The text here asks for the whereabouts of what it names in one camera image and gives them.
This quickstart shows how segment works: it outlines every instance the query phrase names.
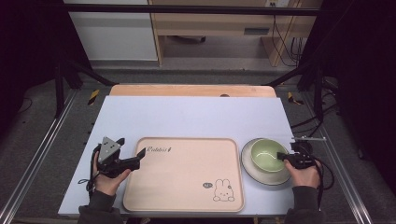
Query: white tabletop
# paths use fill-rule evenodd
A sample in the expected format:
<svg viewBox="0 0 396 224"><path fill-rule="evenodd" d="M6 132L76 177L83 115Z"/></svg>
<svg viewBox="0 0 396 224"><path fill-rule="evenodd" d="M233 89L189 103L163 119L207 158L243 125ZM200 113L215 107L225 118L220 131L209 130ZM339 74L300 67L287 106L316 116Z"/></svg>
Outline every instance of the white tabletop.
<svg viewBox="0 0 396 224"><path fill-rule="evenodd" d="M120 158L134 155L144 137L231 138L239 151L254 138L270 138L290 150L293 140L284 108L278 98L107 96L90 139L81 156L59 209L60 215L78 216L78 207L88 204L88 192L80 179L89 177L92 151L104 136L125 138ZM245 207L237 213L128 212L123 208L125 181L114 203L122 214L134 217L257 217L284 215L293 206L291 181L267 186L252 179L242 169Z"/></svg>

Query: person's hand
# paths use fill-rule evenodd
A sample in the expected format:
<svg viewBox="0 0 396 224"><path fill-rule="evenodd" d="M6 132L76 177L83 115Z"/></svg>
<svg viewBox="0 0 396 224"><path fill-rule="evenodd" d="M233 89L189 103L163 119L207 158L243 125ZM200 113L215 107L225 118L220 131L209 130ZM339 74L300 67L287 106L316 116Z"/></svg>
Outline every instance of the person's hand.
<svg viewBox="0 0 396 224"><path fill-rule="evenodd" d="M95 158L93 160L93 173L97 173L97 160L98 160L99 152L95 153ZM95 178L95 190L99 190L109 196L113 196L116 194L117 189L120 186L120 183L128 177L131 170L127 169L122 174L115 178L109 178L105 175L99 175Z"/></svg>
<svg viewBox="0 0 396 224"><path fill-rule="evenodd" d="M315 166L310 166L308 168L298 170L294 168L288 160L284 160L286 168L289 170L291 178L293 180L293 185L298 186L308 186L316 189L319 184L319 174Z"/></svg>

